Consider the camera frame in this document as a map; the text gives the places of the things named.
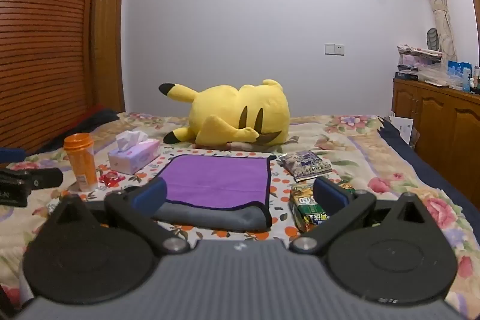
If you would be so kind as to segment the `wooden slatted wardrobe door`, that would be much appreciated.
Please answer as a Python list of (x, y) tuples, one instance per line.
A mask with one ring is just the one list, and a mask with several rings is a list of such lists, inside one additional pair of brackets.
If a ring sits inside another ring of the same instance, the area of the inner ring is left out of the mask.
[(94, 106), (92, 0), (1, 0), (1, 146), (31, 153)]

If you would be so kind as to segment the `green snack bag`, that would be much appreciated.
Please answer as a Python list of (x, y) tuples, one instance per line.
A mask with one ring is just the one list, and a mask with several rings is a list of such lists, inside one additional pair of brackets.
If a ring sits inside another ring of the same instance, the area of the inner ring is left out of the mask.
[(349, 184), (321, 178), (312, 183), (293, 185), (289, 206), (296, 227), (307, 232), (327, 221), (353, 199), (354, 191)]

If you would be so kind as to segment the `purple snack packet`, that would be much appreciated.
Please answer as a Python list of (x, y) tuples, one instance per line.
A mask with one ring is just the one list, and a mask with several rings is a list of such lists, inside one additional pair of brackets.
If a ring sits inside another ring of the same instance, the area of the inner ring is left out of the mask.
[(311, 150), (282, 154), (279, 160), (296, 183), (318, 178), (333, 170), (330, 163)]

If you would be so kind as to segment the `orange print white cloth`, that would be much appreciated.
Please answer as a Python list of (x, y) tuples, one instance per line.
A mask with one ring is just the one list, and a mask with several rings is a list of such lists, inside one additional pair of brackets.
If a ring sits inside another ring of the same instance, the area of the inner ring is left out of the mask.
[[(136, 174), (121, 175), (123, 179), (115, 186), (109, 188), (105, 184), (100, 184), (93, 192), (81, 193), (80, 198), (84, 201), (101, 201), (107, 193), (114, 190), (124, 190), (130, 186), (143, 185), (146, 181), (158, 174), (174, 157), (183, 154), (232, 156), (240, 158), (268, 156), (267, 153), (162, 147), (159, 149), (159, 156)], [(360, 165), (356, 163), (353, 158), (346, 156), (344, 153), (332, 154), (326, 151), (321, 151), (320, 157), (323, 157), (333, 166), (333, 172), (327, 175), (328, 179), (350, 190), (364, 187), (365, 183), (363, 179), (360, 179), (360, 174), (358, 173)], [(270, 162), (270, 172), (271, 181), (268, 200), (269, 212), (272, 216), (272, 227), (267, 232), (240, 233), (230, 229), (218, 230), (195, 227), (191, 223), (172, 224), (161, 222), (160, 225), (184, 240), (189, 241), (192, 245), (202, 239), (248, 241), (280, 239), (288, 243), (299, 233), (289, 207), (290, 190), (294, 186), (294, 177), (289, 174), (277, 160)]]

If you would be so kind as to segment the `yellow Pikachu plush toy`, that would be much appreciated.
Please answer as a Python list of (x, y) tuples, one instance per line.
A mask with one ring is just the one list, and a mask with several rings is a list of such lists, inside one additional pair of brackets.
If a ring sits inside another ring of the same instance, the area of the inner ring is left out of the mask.
[(228, 143), (279, 145), (288, 138), (290, 110), (283, 87), (273, 79), (235, 88), (217, 85), (197, 92), (164, 83), (159, 91), (174, 101), (191, 104), (188, 124), (169, 132), (163, 142), (193, 142), (206, 147)]

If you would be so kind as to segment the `blue and white box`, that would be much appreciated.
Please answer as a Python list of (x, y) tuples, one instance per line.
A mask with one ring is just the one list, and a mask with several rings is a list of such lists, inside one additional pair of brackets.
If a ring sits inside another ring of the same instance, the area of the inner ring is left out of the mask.
[(448, 75), (453, 79), (454, 85), (460, 86), (463, 92), (470, 91), (470, 78), (472, 64), (470, 62), (448, 61)]

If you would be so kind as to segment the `grey hand fan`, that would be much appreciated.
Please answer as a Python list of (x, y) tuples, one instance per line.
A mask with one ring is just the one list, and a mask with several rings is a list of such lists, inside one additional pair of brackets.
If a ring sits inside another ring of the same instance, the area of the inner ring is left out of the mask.
[(430, 28), (426, 33), (426, 42), (428, 50), (440, 51), (439, 35), (436, 28)]

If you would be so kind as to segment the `wooden sideboard cabinet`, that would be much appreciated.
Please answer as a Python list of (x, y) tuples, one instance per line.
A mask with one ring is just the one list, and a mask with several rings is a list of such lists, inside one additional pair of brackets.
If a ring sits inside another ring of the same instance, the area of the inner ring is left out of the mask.
[(456, 190), (479, 206), (479, 96), (393, 79), (392, 111), (411, 118), (415, 151)]

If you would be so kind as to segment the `lilac tissue box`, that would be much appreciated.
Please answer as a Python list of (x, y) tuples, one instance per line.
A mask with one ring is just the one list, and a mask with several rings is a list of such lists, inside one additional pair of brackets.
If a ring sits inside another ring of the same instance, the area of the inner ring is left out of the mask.
[(160, 141), (143, 131), (124, 131), (115, 137), (116, 147), (107, 154), (114, 171), (133, 175), (158, 156)]

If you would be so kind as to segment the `purple and grey towel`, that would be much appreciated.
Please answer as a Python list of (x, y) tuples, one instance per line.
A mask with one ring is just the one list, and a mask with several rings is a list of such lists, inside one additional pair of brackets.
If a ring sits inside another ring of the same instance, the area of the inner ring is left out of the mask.
[(233, 232), (265, 232), (270, 162), (275, 157), (179, 155), (160, 171), (167, 200), (154, 218), (164, 223)]

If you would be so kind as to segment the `red candy wrapper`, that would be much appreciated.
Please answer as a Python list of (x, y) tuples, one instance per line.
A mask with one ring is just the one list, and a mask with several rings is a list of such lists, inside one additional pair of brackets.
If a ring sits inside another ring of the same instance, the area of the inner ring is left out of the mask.
[(107, 188), (114, 188), (124, 179), (125, 177), (116, 171), (105, 171), (100, 175), (99, 182), (104, 184)]

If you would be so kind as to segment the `white wall switch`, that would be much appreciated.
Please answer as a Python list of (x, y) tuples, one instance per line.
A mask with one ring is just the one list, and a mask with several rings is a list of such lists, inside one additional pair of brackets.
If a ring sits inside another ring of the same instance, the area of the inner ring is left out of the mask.
[(325, 43), (325, 55), (343, 56), (344, 54), (344, 45)]

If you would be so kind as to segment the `stack of magazines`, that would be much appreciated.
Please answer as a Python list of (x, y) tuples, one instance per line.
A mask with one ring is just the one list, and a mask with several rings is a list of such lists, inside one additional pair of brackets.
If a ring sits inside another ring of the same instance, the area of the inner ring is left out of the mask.
[(408, 45), (398, 45), (399, 62), (397, 69), (400, 72), (417, 72), (423, 67), (440, 64), (443, 53), (432, 49), (422, 49)]

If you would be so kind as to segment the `wooden room door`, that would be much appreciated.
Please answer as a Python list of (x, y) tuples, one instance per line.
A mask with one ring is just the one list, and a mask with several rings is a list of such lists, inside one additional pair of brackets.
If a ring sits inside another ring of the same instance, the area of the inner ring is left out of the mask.
[(122, 0), (93, 0), (91, 10), (91, 64), (97, 104), (125, 109), (121, 66)]

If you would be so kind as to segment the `floral bed sheet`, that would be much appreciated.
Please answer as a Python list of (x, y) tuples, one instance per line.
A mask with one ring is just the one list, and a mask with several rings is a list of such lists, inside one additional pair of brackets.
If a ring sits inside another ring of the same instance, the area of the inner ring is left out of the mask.
[[(115, 147), (115, 135), (126, 130), (142, 130), (149, 137), (162, 140), (186, 118), (156, 117), (122, 113), (117, 121), (93, 130), (97, 176), (112, 171), (107, 152)], [(394, 200), (404, 192), (416, 193), (433, 219), (439, 224), (458, 259), (458, 275), (447, 301), (467, 318), (479, 316), (479, 212), (443, 177), (426, 165), (401, 139), (396, 128), (377, 116), (320, 115), (292, 118), (286, 144), (262, 150), (260, 147), (230, 147), (230, 152), (260, 151), (277, 156), (302, 150), (320, 154), (344, 153), (360, 165), (358, 173), (364, 187), (378, 199)], [(35, 191), (27, 208), (1, 206), (1, 287), (14, 306), (20, 306), (19, 269), (26, 245), (34, 238), (60, 199), (75, 183), (66, 153), (33, 154), (23, 163), (10, 165), (13, 170), (58, 167), (64, 171), (59, 188)]]

